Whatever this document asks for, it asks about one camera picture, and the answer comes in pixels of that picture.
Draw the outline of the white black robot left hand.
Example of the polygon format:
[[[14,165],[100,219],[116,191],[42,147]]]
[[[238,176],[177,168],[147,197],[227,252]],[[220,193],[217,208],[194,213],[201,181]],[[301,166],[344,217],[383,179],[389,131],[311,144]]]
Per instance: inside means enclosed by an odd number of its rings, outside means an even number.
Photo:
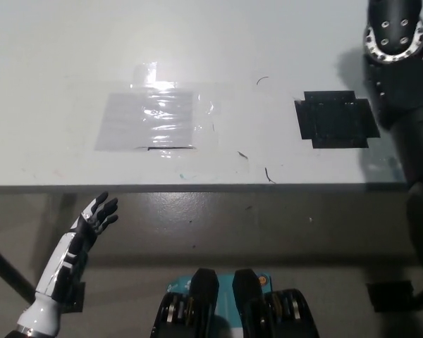
[[[104,192],[93,199],[75,219],[54,249],[36,286],[35,296],[46,296],[65,304],[80,282],[88,253],[97,238],[118,220],[118,199]]]

